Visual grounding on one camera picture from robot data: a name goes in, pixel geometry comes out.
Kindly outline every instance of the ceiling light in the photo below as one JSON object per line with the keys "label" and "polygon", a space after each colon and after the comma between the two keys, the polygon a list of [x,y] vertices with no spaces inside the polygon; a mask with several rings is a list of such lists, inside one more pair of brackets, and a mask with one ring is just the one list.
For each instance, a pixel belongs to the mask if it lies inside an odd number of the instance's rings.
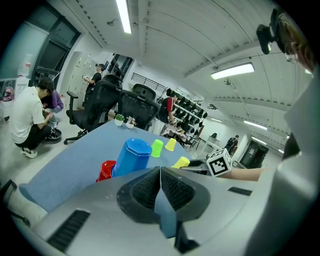
{"label": "ceiling light", "polygon": [[127,0],[116,0],[116,5],[118,6],[123,30],[125,33],[131,34],[131,26],[130,26],[130,19],[129,19],[129,11]]}
{"label": "ceiling light", "polygon": [[218,120],[218,119],[214,119],[214,118],[211,118],[213,121],[217,121],[217,122],[220,122],[220,123],[222,123],[222,121],[221,120]]}
{"label": "ceiling light", "polygon": [[217,71],[212,73],[211,76],[213,79],[219,79],[250,72],[255,72],[255,68],[251,62]]}
{"label": "ceiling light", "polygon": [[255,137],[251,137],[253,140],[257,141],[257,142],[260,142],[261,144],[263,145],[267,145],[267,143],[265,143],[264,141],[260,140],[260,139],[257,139]]}
{"label": "ceiling light", "polygon": [[256,124],[256,123],[254,123],[254,122],[244,121],[244,123],[245,123],[245,124],[247,124],[247,125],[251,125],[251,126],[259,127],[259,128],[261,128],[261,129],[264,129],[264,130],[268,130],[268,128],[267,128],[267,127],[262,126],[262,125],[259,125],[259,124]]}

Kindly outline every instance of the white cabinet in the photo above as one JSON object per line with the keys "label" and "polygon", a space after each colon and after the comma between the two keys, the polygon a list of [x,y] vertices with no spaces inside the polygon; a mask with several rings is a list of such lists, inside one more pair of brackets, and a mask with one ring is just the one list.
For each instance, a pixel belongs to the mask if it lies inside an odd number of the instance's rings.
{"label": "white cabinet", "polygon": [[82,76],[89,75],[90,78],[95,74],[96,63],[89,58],[88,54],[82,51],[75,51],[68,63],[65,70],[60,95],[64,97],[64,104],[66,108],[69,108],[70,96],[67,95],[67,91],[72,91],[78,96],[78,99],[73,101],[73,109],[76,110],[82,106],[85,98],[87,82],[85,82]]}

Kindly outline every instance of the yellow cup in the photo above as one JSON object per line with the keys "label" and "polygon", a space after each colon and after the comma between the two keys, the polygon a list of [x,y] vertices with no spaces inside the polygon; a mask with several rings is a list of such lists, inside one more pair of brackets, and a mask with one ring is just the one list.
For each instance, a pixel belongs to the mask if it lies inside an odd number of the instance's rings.
{"label": "yellow cup", "polygon": [[181,167],[187,167],[190,164],[190,160],[184,156],[181,156],[178,162],[176,162],[172,168],[180,169]]}
{"label": "yellow cup", "polygon": [[174,138],[171,138],[168,143],[164,146],[169,151],[174,151],[176,146],[176,140]]}

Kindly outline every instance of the hair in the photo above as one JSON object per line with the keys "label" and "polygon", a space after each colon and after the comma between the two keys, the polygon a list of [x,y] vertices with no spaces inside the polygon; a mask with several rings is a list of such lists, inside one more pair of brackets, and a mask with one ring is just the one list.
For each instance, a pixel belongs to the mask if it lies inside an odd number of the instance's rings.
{"label": "hair", "polygon": [[288,54],[296,55],[297,61],[308,71],[316,67],[316,57],[303,32],[293,19],[285,12],[279,14],[280,39]]}
{"label": "hair", "polygon": [[41,90],[48,90],[48,93],[51,95],[54,91],[54,82],[49,77],[44,77],[40,80],[36,87],[39,87]]}
{"label": "hair", "polygon": [[172,93],[172,90],[171,90],[170,88],[169,88],[168,90],[166,90],[166,95],[167,95],[167,96],[170,97],[171,93]]}

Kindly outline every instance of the sneaker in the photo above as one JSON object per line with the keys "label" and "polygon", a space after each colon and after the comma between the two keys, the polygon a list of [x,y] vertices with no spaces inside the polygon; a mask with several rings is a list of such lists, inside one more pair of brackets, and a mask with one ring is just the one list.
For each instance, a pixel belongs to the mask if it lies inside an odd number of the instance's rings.
{"label": "sneaker", "polygon": [[23,148],[21,149],[20,153],[21,153],[22,155],[25,155],[25,156],[29,157],[29,158],[35,158],[35,157],[38,155],[38,151],[36,151],[36,150],[31,150],[31,149],[29,149],[29,148],[27,148],[27,147],[23,147]]}

